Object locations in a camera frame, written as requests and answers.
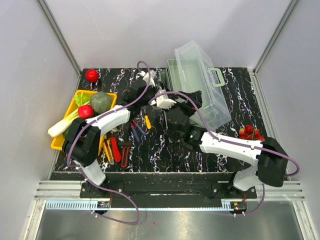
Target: clear plastic bin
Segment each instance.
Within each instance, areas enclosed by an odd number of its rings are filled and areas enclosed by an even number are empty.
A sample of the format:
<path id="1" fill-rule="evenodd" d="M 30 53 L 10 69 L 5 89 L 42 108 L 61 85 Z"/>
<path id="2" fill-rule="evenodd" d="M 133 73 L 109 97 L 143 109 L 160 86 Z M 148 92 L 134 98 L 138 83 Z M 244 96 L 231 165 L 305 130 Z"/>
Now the clear plastic bin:
<path id="1" fill-rule="evenodd" d="M 221 86 L 225 85 L 223 75 L 208 55 L 195 41 L 174 50 L 176 60 L 168 60 L 170 88 L 173 91 L 202 92 L 200 112 L 212 131 L 231 120 Z M 204 126 L 199 115 L 190 117 Z"/>

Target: green handle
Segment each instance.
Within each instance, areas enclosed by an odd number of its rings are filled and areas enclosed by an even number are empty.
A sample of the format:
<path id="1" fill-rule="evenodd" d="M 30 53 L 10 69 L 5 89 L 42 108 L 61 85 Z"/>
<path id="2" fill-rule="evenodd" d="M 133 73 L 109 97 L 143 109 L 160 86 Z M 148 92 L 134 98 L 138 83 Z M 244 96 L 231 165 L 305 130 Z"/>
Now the green handle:
<path id="1" fill-rule="evenodd" d="M 222 75 L 222 72 L 219 68 L 215 68 L 215 67 L 211 67 L 211 68 L 208 68 L 208 71 L 209 72 L 215 72 L 218 79 L 219 79 L 219 82 L 220 83 L 214 83 L 213 84 L 213 87 L 216 88 L 216 87 L 222 87 L 223 85 L 225 85 L 225 79 L 224 79 L 224 76 Z"/>

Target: floor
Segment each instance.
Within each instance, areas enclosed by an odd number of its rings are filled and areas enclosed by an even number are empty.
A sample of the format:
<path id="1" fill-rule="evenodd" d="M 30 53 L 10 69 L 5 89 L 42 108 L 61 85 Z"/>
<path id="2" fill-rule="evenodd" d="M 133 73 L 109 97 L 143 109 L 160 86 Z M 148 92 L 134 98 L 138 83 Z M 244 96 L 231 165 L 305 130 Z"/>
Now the floor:
<path id="1" fill-rule="evenodd" d="M 135 68 L 100 68 L 97 69 L 100 79 L 97 83 L 89 83 L 81 76 L 78 89 L 104 91 L 116 93 L 121 98 L 137 77 Z M 161 68 L 154 68 L 157 77 Z M 246 68 L 221 68 L 226 85 L 222 87 L 228 105 L 231 121 L 216 130 L 227 136 L 239 137 L 237 131 L 245 125 L 257 127 L 262 136 L 266 130 L 259 110 L 250 76 Z M 166 138 L 165 119 L 163 112 L 154 110 L 151 106 L 141 110 L 136 118 L 139 125 L 145 130 L 143 118 L 148 114 L 152 128 L 147 131 L 147 137 L 141 143 L 134 143 L 127 168 L 119 164 L 109 165 L 105 153 L 98 157 L 101 168 L 105 172 L 234 172 L 247 167 L 243 162 L 218 154 L 206 154 L 190 151 L 178 143 L 170 143 Z M 77 170 L 66 166 L 66 156 L 63 152 L 58 155 L 51 180 L 78 180 L 81 179 Z"/>
<path id="2" fill-rule="evenodd" d="M 44 210 L 38 240 L 302 240 L 289 202 L 265 202 L 254 215 L 221 216 L 206 211 L 143 211 L 139 225 L 124 225 L 89 211 Z M 134 211 L 110 211 L 109 217 L 135 221 Z"/>

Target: green melon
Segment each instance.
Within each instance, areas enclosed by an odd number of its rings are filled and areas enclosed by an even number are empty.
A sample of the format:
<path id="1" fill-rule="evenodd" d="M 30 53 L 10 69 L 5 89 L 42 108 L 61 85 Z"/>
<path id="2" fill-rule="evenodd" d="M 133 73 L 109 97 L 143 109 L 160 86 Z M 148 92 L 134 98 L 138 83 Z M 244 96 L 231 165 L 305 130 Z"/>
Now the green melon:
<path id="1" fill-rule="evenodd" d="M 93 108 L 94 112 L 97 114 L 103 114 L 110 110 L 112 105 L 111 97 L 103 91 L 99 91 L 92 95 L 90 99 L 90 106 Z"/>

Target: shiny floor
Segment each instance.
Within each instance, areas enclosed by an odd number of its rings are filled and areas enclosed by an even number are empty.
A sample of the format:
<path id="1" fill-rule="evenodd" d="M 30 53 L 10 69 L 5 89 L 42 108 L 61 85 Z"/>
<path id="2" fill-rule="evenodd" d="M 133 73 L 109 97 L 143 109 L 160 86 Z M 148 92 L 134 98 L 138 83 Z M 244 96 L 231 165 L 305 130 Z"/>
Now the shiny floor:
<path id="1" fill-rule="evenodd" d="M 90 212 L 45 210 L 38 240 L 301 240 L 289 202 L 265 202 L 254 215 L 223 216 L 207 211 L 143 211 L 139 225 L 124 225 Z M 134 211 L 106 215 L 134 221 Z"/>

